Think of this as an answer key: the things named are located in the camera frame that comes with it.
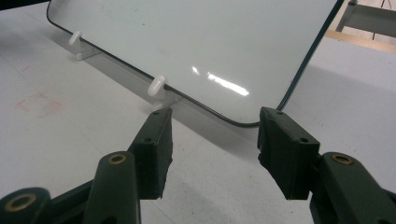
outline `screw hole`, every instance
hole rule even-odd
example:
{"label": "screw hole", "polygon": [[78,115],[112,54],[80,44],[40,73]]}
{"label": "screw hole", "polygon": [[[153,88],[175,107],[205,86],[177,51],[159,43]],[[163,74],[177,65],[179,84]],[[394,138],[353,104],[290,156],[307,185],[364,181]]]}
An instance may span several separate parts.
{"label": "screw hole", "polygon": [[115,217],[107,217],[103,219],[101,224],[117,224],[117,219]]}
{"label": "screw hole", "polygon": [[350,165],[353,163],[352,159],[350,159],[347,156],[340,155],[340,154],[332,155],[332,159],[335,160],[336,162],[344,164],[344,165]]}
{"label": "screw hole", "polygon": [[387,221],[385,219],[379,219],[376,223],[378,223],[378,224],[391,224],[389,221]]}
{"label": "screw hole", "polygon": [[115,154],[108,159],[110,164],[120,164],[126,160],[126,156],[122,154]]}

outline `black whiteboard edge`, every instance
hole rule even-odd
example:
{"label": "black whiteboard edge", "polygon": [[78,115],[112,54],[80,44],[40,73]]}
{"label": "black whiteboard edge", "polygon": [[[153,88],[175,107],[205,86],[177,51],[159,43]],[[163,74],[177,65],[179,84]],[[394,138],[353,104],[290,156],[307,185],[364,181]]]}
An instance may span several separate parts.
{"label": "black whiteboard edge", "polygon": [[330,24],[332,24],[332,20],[337,15],[338,10],[340,9],[341,5],[343,5],[343,2],[344,2],[344,0],[337,0],[337,2],[335,3],[334,7],[332,8],[332,11],[330,12],[329,16],[327,17],[326,21],[324,22],[323,26],[321,27],[321,29],[317,35],[317,38],[315,38],[314,43],[312,43],[311,48],[306,53],[305,58],[304,58],[303,62],[301,63],[296,76],[294,77],[293,81],[291,82],[291,84],[289,86],[289,89],[286,91],[285,96],[283,97],[279,106],[276,108],[277,110],[283,110],[283,108],[285,107],[289,98],[293,94],[293,91],[294,91],[295,87],[297,86],[297,83],[300,80],[301,75],[303,74],[306,66],[308,65],[309,61],[311,60],[312,56],[314,55],[315,51],[317,50],[317,47],[318,47],[321,39],[326,34],[326,31],[329,29]]}
{"label": "black whiteboard edge", "polygon": [[[309,49],[309,51],[305,55],[305,58],[304,58],[302,64],[300,65],[300,68],[298,69],[298,71],[296,73],[296,76],[294,77],[293,81],[290,83],[290,86],[289,86],[288,90],[286,91],[285,96],[283,97],[283,99],[280,102],[279,106],[276,108],[277,110],[282,110],[285,107],[285,105],[288,102],[289,98],[291,97],[291,95],[292,95],[292,93],[293,93],[298,81],[300,80],[301,75],[303,74],[306,66],[308,65],[309,61],[311,60],[312,55],[314,54],[315,50],[317,49],[318,44],[320,43],[321,39],[323,38],[323,36],[326,33],[327,29],[329,28],[330,24],[332,23],[332,20],[334,19],[335,15],[337,14],[338,10],[340,9],[341,5],[343,4],[343,1],[344,0],[337,0],[337,3],[332,8],[332,11],[330,12],[330,14],[327,17],[325,23],[321,27],[317,37],[315,38],[314,43],[312,44],[311,48]],[[60,25],[58,25],[55,22],[50,20],[49,10],[50,10],[50,3],[51,2],[52,1],[50,0],[49,1],[49,5],[47,6],[47,13],[46,13],[47,20],[52,25],[54,25],[54,26],[58,27],[59,29],[61,29],[61,30],[65,31],[65,32],[69,33],[70,35],[72,35],[73,34],[72,32],[64,29],[62,26],[60,26]],[[126,65],[126,66],[128,66],[128,67],[130,67],[132,69],[134,69],[135,71],[137,71],[138,73],[144,75],[145,77],[148,77],[151,80],[154,79],[154,77],[150,76],[148,73],[138,69],[137,67],[132,66],[131,64],[129,64],[129,63],[123,61],[122,59],[114,56],[113,54],[107,52],[106,50],[97,47],[93,43],[91,43],[91,42],[89,42],[89,41],[87,41],[87,40],[85,40],[83,38],[81,38],[81,41],[86,42],[86,43],[88,43],[91,46],[94,46],[96,49],[101,50],[102,52],[104,52],[105,54],[111,56],[112,58],[114,58],[118,62],[120,62],[120,63],[122,63],[122,64],[124,64],[124,65]],[[167,90],[172,91],[172,92],[176,93],[177,95],[180,95],[181,97],[189,100],[190,102],[194,103],[195,105],[200,106],[201,108],[203,108],[204,110],[206,110],[209,113],[213,114],[217,118],[222,119],[225,122],[232,124],[233,126],[240,127],[240,128],[257,128],[257,127],[259,127],[259,124],[260,124],[260,122],[259,122],[260,109],[259,108],[257,109],[258,121],[252,122],[252,123],[241,123],[241,122],[234,121],[232,119],[229,119],[229,118],[221,115],[219,112],[213,110],[212,108],[208,107],[207,105],[204,105],[204,104],[200,103],[199,101],[191,98],[189,95],[187,95],[187,94],[185,94],[185,93],[183,93],[181,91],[178,91],[178,90],[176,90],[176,89],[174,89],[174,88],[172,88],[172,87],[170,87],[168,85],[165,85],[165,88]]]}

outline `white plastic clip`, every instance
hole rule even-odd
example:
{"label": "white plastic clip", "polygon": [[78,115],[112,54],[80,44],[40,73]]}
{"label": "white plastic clip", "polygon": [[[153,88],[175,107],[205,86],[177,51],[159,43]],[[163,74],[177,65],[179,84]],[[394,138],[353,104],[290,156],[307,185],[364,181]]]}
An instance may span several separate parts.
{"label": "white plastic clip", "polygon": [[89,58],[93,55],[96,55],[96,54],[99,54],[102,52],[92,46],[88,46],[87,49],[83,48],[81,45],[80,38],[81,38],[81,32],[76,31],[73,33],[72,37],[69,39],[69,45],[73,46],[79,50],[79,53],[76,54],[77,60],[79,60],[79,61],[84,60],[86,58]]}
{"label": "white plastic clip", "polygon": [[155,77],[148,87],[148,95],[157,99],[152,105],[152,111],[169,107],[179,99],[176,94],[163,88],[165,81],[163,76]]}

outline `white table surface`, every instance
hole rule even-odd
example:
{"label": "white table surface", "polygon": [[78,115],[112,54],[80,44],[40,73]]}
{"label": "white table surface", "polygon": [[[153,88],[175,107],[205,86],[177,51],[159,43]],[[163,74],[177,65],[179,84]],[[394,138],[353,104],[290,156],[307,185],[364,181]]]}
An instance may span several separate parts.
{"label": "white table surface", "polygon": [[[150,113],[149,81],[104,54],[77,62],[47,4],[0,11],[0,197],[52,197],[126,150]],[[396,191],[396,57],[325,38],[285,112],[322,144],[359,159]],[[257,161],[257,129],[235,128],[182,100],[172,106],[174,161],[143,223],[312,223]]]}

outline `whiteboard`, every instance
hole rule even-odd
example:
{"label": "whiteboard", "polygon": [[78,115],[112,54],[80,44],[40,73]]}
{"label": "whiteboard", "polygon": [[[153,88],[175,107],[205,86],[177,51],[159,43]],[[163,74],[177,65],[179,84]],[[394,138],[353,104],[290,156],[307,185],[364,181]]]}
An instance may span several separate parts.
{"label": "whiteboard", "polygon": [[49,21],[235,125],[281,109],[341,0],[52,0]]}

